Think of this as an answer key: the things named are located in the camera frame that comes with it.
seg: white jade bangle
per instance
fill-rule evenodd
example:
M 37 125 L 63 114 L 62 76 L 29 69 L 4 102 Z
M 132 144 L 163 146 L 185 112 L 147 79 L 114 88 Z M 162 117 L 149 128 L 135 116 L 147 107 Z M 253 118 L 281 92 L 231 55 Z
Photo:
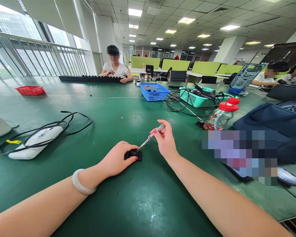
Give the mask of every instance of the white jade bangle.
M 84 186 L 82 186 L 82 184 L 79 182 L 78 180 L 78 173 L 80 171 L 83 171 L 84 169 L 78 169 L 76 170 L 73 175 L 72 175 L 72 183 L 73 185 L 76 187 L 77 191 L 81 194 L 85 194 L 85 195 L 90 195 L 92 193 L 94 193 L 96 191 L 95 189 L 87 189 Z

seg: red lid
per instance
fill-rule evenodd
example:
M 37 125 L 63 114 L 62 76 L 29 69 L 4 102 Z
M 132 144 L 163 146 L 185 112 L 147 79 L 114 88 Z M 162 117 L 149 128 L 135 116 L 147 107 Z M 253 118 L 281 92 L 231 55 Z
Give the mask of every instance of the red lid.
M 234 112 L 239 109 L 237 104 L 240 103 L 240 100 L 237 98 L 229 98 L 227 102 L 219 103 L 219 109 L 227 112 Z

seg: small screwdriver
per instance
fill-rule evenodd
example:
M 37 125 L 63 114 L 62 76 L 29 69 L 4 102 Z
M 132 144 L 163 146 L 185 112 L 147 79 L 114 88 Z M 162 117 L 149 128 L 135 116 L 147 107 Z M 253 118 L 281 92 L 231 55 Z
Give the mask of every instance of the small screwdriver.
M 163 128 L 164 128 L 165 126 L 164 126 L 164 124 L 162 123 L 156 130 L 158 131 L 158 132 L 160 132 Z M 149 136 L 148 136 L 148 139 L 137 149 L 137 150 L 139 150 L 140 148 L 142 148 L 150 139 L 152 139 L 153 137 L 154 137 L 155 135 L 154 135 L 154 133 L 152 133 L 152 134 L 150 134 Z

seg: hand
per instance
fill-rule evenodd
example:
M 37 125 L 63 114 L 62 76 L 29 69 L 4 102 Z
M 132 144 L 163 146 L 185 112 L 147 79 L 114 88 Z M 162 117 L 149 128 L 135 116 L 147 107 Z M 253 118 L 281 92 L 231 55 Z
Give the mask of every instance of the hand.
M 126 78 L 123 78 L 120 82 L 121 82 L 121 83 L 127 83 L 128 80 L 127 80 Z
M 159 119 L 158 122 L 163 123 L 165 125 L 165 128 L 163 128 L 160 132 L 154 129 L 150 132 L 150 134 L 155 134 L 160 153 L 165 159 L 178 155 L 174 137 L 172 134 L 171 124 L 162 119 Z
M 136 145 L 130 145 L 127 142 L 119 142 L 110 150 L 110 152 L 99 163 L 101 169 L 106 173 L 107 177 L 117 175 L 126 169 L 129 165 L 138 160 L 138 157 L 132 156 L 124 160 L 126 152 L 132 149 L 138 149 Z

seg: metal railing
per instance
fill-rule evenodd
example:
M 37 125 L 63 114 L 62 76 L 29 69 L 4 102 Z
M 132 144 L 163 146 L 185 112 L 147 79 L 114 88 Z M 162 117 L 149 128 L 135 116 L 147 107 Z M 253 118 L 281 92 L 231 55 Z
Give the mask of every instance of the metal railing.
M 31 76 L 81 76 L 102 72 L 101 53 L 0 32 L 0 48 L 11 68 Z

